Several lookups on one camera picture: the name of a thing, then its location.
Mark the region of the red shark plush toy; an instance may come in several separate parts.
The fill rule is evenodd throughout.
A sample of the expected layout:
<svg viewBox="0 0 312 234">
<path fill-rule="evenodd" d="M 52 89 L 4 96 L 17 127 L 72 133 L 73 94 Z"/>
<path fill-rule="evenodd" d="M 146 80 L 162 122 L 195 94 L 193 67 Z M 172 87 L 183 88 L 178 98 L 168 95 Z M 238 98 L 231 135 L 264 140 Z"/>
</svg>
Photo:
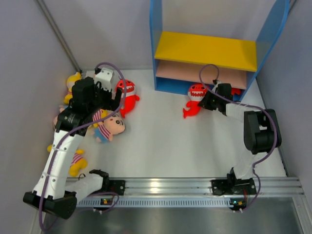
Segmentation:
<svg viewBox="0 0 312 234">
<path fill-rule="evenodd" d="M 128 113 L 134 110 L 136 103 L 140 101 L 140 97 L 136 93 L 135 84 L 130 80 L 126 79 L 125 82 L 123 82 L 123 80 L 120 79 L 116 84 L 115 91 L 117 91 L 118 88 L 122 89 L 122 97 L 126 90 L 125 102 L 119 111 L 121 116 L 125 118 Z"/>
</svg>

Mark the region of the boy doll striped shirt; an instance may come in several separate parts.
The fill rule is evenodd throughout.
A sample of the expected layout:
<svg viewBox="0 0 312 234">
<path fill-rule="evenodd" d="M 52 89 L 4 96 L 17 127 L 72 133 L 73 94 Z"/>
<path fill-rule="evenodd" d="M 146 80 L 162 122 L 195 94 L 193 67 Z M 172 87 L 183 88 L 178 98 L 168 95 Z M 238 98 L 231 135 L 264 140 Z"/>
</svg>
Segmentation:
<svg viewBox="0 0 312 234">
<path fill-rule="evenodd" d="M 111 117 L 93 124 L 92 136 L 98 143 L 113 141 L 114 135 L 125 131 L 125 123 L 119 112 Z"/>
</svg>

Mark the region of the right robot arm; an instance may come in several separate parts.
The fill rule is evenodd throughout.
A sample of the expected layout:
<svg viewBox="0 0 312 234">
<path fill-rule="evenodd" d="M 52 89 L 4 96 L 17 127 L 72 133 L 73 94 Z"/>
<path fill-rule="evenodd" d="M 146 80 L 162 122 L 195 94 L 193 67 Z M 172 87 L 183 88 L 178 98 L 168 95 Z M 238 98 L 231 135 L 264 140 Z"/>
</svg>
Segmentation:
<svg viewBox="0 0 312 234">
<path fill-rule="evenodd" d="M 243 123 L 243 141 L 247 152 L 227 173 L 226 179 L 212 182 L 214 195 L 249 195 L 256 193 L 255 167 L 266 160 L 282 143 L 276 112 L 233 100 L 232 87 L 215 81 L 199 102 L 207 110 L 218 110 L 227 117 Z"/>
</svg>

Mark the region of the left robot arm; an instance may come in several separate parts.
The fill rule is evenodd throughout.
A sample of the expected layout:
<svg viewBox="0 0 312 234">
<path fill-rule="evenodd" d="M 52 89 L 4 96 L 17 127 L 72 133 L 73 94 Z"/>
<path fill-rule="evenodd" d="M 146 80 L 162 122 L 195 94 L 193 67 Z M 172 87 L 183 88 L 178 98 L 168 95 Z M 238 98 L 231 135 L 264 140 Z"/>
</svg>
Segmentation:
<svg viewBox="0 0 312 234">
<path fill-rule="evenodd" d="M 100 109 L 119 111 L 124 104 L 122 88 L 114 95 L 87 77 L 76 81 L 72 87 L 73 97 L 69 106 L 57 120 L 52 149 L 38 183 L 26 192 L 23 202 L 56 217 L 68 219 L 77 204 L 93 192 L 104 195 L 109 192 L 109 175 L 102 170 L 91 170 L 89 174 L 71 186 L 66 186 L 73 157 L 86 135 L 88 127 L 95 122 L 94 114 Z"/>
</svg>

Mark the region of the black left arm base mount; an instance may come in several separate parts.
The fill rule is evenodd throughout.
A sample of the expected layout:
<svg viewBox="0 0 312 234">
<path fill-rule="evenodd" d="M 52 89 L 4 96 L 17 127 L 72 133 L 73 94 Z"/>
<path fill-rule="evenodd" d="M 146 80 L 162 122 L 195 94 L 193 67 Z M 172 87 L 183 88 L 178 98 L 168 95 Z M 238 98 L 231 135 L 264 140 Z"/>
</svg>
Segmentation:
<svg viewBox="0 0 312 234">
<path fill-rule="evenodd" d="M 102 170 L 93 169 L 89 172 L 89 174 L 95 174 L 102 178 L 100 188 L 92 192 L 92 194 L 98 194 L 102 192 L 114 192 L 118 195 L 124 195 L 125 180 L 112 179 L 109 177 L 109 174 L 107 172 L 104 172 Z"/>
</svg>

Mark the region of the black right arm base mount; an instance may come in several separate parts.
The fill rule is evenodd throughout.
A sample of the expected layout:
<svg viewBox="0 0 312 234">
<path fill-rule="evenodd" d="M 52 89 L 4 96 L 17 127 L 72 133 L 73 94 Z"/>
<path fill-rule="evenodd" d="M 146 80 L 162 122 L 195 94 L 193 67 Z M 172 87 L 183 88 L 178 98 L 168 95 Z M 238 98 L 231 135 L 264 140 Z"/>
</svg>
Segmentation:
<svg viewBox="0 0 312 234">
<path fill-rule="evenodd" d="M 237 179 L 235 174 L 227 174 L 226 179 L 214 179 L 211 181 L 213 195 L 255 195 L 254 180 Z"/>
</svg>

